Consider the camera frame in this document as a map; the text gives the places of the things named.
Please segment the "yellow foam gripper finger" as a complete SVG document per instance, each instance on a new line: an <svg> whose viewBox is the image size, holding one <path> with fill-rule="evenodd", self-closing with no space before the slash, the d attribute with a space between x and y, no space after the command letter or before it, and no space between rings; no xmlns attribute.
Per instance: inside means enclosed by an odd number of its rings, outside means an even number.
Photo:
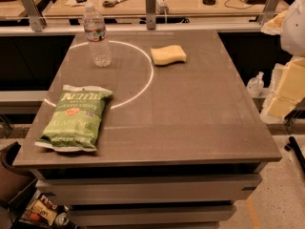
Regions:
<svg viewBox="0 0 305 229"><path fill-rule="evenodd" d="M276 64L262 118L284 118L305 97L305 58L293 57L285 65Z"/></svg>
<svg viewBox="0 0 305 229"><path fill-rule="evenodd" d="M281 12L277 16L275 16L273 19L266 22L262 27L261 31L265 34L269 35L277 35L281 34L281 27L283 20L286 16L286 11Z"/></svg>

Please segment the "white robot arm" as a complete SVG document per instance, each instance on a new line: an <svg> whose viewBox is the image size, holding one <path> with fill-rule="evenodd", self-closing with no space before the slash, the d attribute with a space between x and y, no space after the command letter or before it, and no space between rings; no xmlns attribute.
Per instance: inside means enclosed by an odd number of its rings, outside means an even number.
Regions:
<svg viewBox="0 0 305 229"><path fill-rule="evenodd" d="M305 97L305 0L294 0L287 10L266 22L261 31L279 34L281 49L293 56L280 68L281 75L274 81L260 114L263 122L277 123Z"/></svg>

